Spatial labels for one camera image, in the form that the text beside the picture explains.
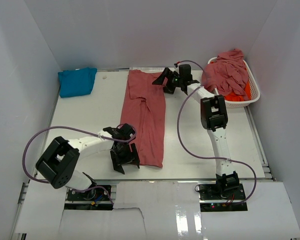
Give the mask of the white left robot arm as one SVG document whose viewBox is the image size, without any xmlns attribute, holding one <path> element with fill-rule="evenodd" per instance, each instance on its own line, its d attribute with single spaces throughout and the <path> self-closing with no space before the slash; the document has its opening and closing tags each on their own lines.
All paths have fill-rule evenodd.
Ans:
<svg viewBox="0 0 300 240">
<path fill-rule="evenodd" d="M 35 168 L 54 189 L 66 187 L 89 200 L 96 195 L 98 185 L 88 174 L 76 170 L 78 161 L 108 151 L 113 170 L 124 174 L 124 165 L 140 166 L 137 147 L 133 143 L 135 138 L 135 128 L 127 123 L 105 127 L 82 138 L 66 140 L 58 136 L 43 152 Z"/>
</svg>

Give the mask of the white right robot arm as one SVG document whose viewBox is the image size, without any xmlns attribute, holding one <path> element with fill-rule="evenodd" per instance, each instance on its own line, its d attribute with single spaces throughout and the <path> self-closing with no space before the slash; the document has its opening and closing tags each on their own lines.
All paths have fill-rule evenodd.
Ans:
<svg viewBox="0 0 300 240">
<path fill-rule="evenodd" d="M 228 114 L 224 97 L 209 92 L 194 79 L 189 64 L 175 64 L 174 70 L 166 67 L 152 84 L 163 86 L 163 91 L 168 94 L 173 94 L 179 88 L 187 95 L 187 100 L 193 98 L 200 104 L 201 125 L 209 135 L 214 153 L 213 157 L 204 159 L 215 160 L 216 164 L 216 187 L 213 193 L 223 200 L 234 200 L 240 180 L 230 160 L 226 134 Z"/>
</svg>

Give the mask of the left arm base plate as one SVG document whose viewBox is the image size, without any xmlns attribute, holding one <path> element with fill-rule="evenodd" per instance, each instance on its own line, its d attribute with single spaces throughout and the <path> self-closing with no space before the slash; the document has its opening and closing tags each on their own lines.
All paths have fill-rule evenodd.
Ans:
<svg viewBox="0 0 300 240">
<path fill-rule="evenodd" d="M 111 211 L 113 204 L 110 202 L 112 186 L 102 185 L 103 188 L 95 188 L 88 192 L 76 192 L 68 190 L 64 209 L 81 211 Z"/>
</svg>

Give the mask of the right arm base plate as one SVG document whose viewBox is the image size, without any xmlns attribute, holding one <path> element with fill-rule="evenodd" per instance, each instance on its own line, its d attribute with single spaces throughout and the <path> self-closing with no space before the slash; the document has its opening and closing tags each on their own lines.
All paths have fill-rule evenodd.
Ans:
<svg viewBox="0 0 300 240">
<path fill-rule="evenodd" d="M 199 194 L 200 211 L 202 213 L 246 212 L 248 206 L 243 184 L 237 189 L 221 193 L 216 184 L 197 184 L 194 190 Z"/>
</svg>

